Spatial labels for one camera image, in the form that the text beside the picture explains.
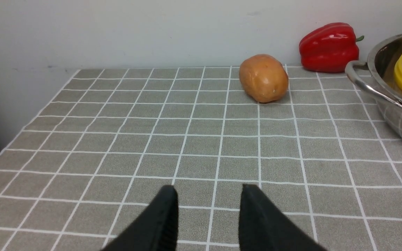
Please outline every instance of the pot handle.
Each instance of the pot handle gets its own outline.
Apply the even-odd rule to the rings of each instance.
[[[353,84],[358,86],[362,91],[373,97],[375,100],[381,102],[388,102],[402,109],[402,102],[400,102],[394,97],[390,97],[382,92],[375,90],[365,81],[363,81],[362,78],[359,77],[359,75],[356,73],[355,66],[360,68],[361,67],[368,68],[367,63],[363,61],[354,60],[348,62],[347,66],[345,67],[345,74]]]

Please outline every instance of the pot rim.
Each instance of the pot rim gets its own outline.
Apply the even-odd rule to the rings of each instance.
[[[380,84],[381,87],[383,87],[384,90],[389,92],[392,96],[394,96],[396,99],[400,100],[402,102],[402,95],[400,95],[397,91],[393,90],[392,87],[390,87],[382,78],[379,76],[378,71],[376,70],[375,67],[375,57],[378,54],[378,52],[386,45],[402,38],[402,33],[399,35],[395,35],[393,37],[387,38],[377,45],[373,47],[373,49],[368,53],[367,56],[367,66],[368,70],[370,71],[370,74],[372,75],[373,78],[375,78],[376,82]]]

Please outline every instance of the pepper stem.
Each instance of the pepper stem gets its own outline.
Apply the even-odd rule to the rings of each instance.
[[[362,35],[362,36],[356,38],[356,42],[362,41],[363,39],[364,39],[364,36]]]

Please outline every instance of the potato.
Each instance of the potato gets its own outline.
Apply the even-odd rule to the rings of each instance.
[[[268,54],[257,54],[240,65],[239,78],[244,91],[261,103],[284,97],[288,90],[288,75],[282,64]]]

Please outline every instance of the stainless steel pot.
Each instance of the stainless steel pot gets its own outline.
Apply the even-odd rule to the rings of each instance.
[[[351,61],[345,68],[347,77],[363,92],[373,97],[389,126],[402,138],[402,90],[394,81],[394,66],[402,54],[402,34],[377,44],[367,62]],[[355,72],[369,70],[375,85],[369,85]]]

